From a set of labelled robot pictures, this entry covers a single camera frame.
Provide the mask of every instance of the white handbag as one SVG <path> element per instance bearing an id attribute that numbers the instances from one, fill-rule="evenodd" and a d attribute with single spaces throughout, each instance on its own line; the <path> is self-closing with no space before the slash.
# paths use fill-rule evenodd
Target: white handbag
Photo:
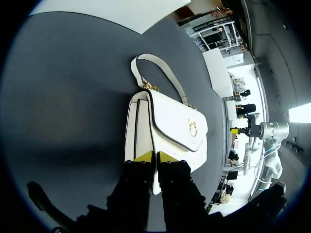
<path id="1" fill-rule="evenodd" d="M 137 60 L 150 61 L 160 67 L 172 82 L 182 100 L 177 102 L 151 86 L 141 75 Z M 162 151 L 177 160 L 185 160 L 191 172 L 207 159 L 207 121 L 188 103 L 187 97 L 170 67 L 160 58 L 143 53 L 131 62 L 131 70 L 143 90 L 130 102 L 127 116 L 124 160 L 134 160 L 153 150 Z M 153 194 L 161 192 L 155 170 Z"/>

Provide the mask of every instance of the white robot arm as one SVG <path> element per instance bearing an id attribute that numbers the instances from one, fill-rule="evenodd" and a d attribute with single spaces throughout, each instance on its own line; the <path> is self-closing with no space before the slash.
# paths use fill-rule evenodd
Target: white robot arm
<path id="1" fill-rule="evenodd" d="M 280 178 L 283 167 L 277 150 L 280 148 L 281 142 L 286 139 L 289 134 L 288 123 L 262 122 L 260 128 L 259 139 L 264 140 L 264 162 L 265 166 L 268 167 L 268 171 L 253 198 L 259 195 L 263 190 L 269 188 L 272 179 Z"/>

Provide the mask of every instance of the table surface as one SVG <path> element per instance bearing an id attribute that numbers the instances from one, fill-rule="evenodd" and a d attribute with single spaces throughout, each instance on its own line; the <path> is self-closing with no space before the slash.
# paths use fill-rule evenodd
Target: table surface
<path id="1" fill-rule="evenodd" d="M 139 91 L 130 62 L 143 52 L 169 64 L 190 103 L 207 118 L 207 162 L 192 177 L 207 202 L 213 197 L 226 154 L 225 111 L 202 53 L 186 33 L 170 18 L 139 35 L 97 17 L 42 13 L 29 17 L 13 42 L 0 112 L 12 178 L 48 227 L 56 223 L 29 200 L 29 181 L 41 184 L 72 219 L 86 214 L 88 204 L 106 208 L 122 169 L 128 103 Z M 156 66 L 138 65 L 161 93 L 179 100 Z M 148 230 L 165 230 L 161 195 L 151 196 Z"/>

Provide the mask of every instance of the handbag handle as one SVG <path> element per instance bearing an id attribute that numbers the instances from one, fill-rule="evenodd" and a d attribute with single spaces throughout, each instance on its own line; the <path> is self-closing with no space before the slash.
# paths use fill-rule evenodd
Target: handbag handle
<path id="1" fill-rule="evenodd" d="M 163 72 L 164 74 L 168 77 L 168 79 L 171 81 L 171 83 L 173 84 L 173 86 L 175 87 L 175 89 L 177 90 L 181 101 L 184 105 L 189 106 L 191 108 L 195 108 L 192 105 L 190 105 L 188 103 L 186 94 L 184 89 L 182 88 L 182 86 L 180 85 L 179 81 L 177 80 L 177 78 L 175 77 L 175 75 L 173 74 L 171 68 L 159 57 L 154 56 L 152 54 L 149 53 L 142 53 L 140 55 L 138 55 L 137 57 L 135 57 L 132 62 L 131 62 L 131 70 L 132 73 L 134 74 L 136 80 L 137 80 L 137 84 L 138 86 L 140 86 L 141 88 L 151 88 L 153 86 L 150 85 L 150 83 L 148 83 L 147 80 L 144 79 L 144 77 L 142 76 L 138 66 L 137 66 L 137 60 L 141 59 L 141 60 L 147 60 L 149 62 L 152 62 L 154 64 L 156 64 Z"/>

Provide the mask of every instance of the handbag flap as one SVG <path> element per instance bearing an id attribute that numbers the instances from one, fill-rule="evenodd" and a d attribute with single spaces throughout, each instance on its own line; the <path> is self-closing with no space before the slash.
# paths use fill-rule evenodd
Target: handbag flap
<path id="1" fill-rule="evenodd" d="M 197 151 L 206 140 L 205 116 L 159 92 L 148 90 L 154 127 L 166 138 L 190 151 Z"/>

